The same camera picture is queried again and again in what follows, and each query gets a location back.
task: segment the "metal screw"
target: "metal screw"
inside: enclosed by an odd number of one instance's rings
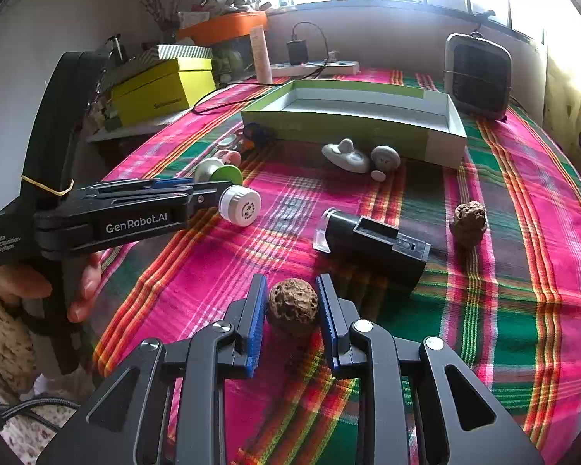
[[[358,332],[370,332],[372,330],[372,322],[368,320],[357,320],[353,323],[353,327]]]
[[[161,343],[159,342],[158,339],[145,339],[144,341],[142,341],[140,343],[140,347],[141,349],[143,349],[144,351],[153,351],[158,349],[158,347],[161,346]]]
[[[224,320],[220,320],[213,324],[213,330],[220,334],[228,332],[230,329],[232,329],[232,325],[228,322],[225,322]]]
[[[443,342],[443,339],[441,339],[440,337],[431,335],[431,337],[426,338],[426,346],[428,346],[432,350],[440,350],[441,348],[444,347],[444,345],[445,343]]]

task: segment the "space heater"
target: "space heater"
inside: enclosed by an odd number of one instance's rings
[[[445,45],[445,92],[459,110],[504,117],[510,100],[512,58],[477,31],[451,34]]]

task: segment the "plaid tablecloth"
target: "plaid tablecloth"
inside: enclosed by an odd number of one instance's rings
[[[363,71],[354,80],[436,89],[430,77]],[[215,105],[262,92],[236,86]],[[180,177],[241,124],[242,105],[188,114],[153,136],[108,179]],[[327,163],[320,146],[274,142],[242,163],[263,199],[241,229],[215,211],[187,231],[109,250],[90,322],[94,362],[107,374],[147,337],[190,337],[246,295],[253,273],[272,285],[286,277],[335,278],[341,297],[392,334],[440,335],[556,463],[581,429],[581,179],[558,147],[520,108],[507,122],[463,116],[468,148],[458,170],[403,160],[384,183]],[[486,206],[488,229],[467,256],[455,250],[447,219],[459,203]],[[311,247],[330,206],[369,215],[431,243],[410,297],[392,283]],[[229,462],[354,462],[358,382],[335,381],[320,334],[281,339],[265,325],[256,376],[227,382]],[[172,413],[172,429],[176,418]],[[412,430],[409,438],[414,449]]]

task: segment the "white wall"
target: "white wall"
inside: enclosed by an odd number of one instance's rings
[[[271,15],[267,46],[272,63],[288,61],[286,42],[296,22],[311,21],[325,33],[330,50],[360,66],[427,73],[443,80],[445,41],[452,33],[471,33],[475,25],[450,16],[418,10],[384,7],[329,7]],[[491,28],[482,28],[487,40],[504,46],[512,55],[512,95],[530,116],[542,123],[547,54]],[[325,50],[313,26],[297,28],[297,37],[308,41],[311,59],[322,59]]]
[[[133,50],[158,29],[137,0],[10,0],[1,12],[0,209],[19,193],[34,117],[60,56],[95,50],[115,33]]]

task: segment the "clear plastic lid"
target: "clear plastic lid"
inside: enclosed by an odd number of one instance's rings
[[[327,209],[318,224],[316,225],[316,230],[314,230],[314,241],[312,242],[312,248],[318,251],[322,251],[323,253],[331,253],[332,251],[327,244],[327,239],[325,239],[325,232],[327,231],[327,224],[329,223],[330,217],[336,212],[339,211],[338,208],[330,208]]]

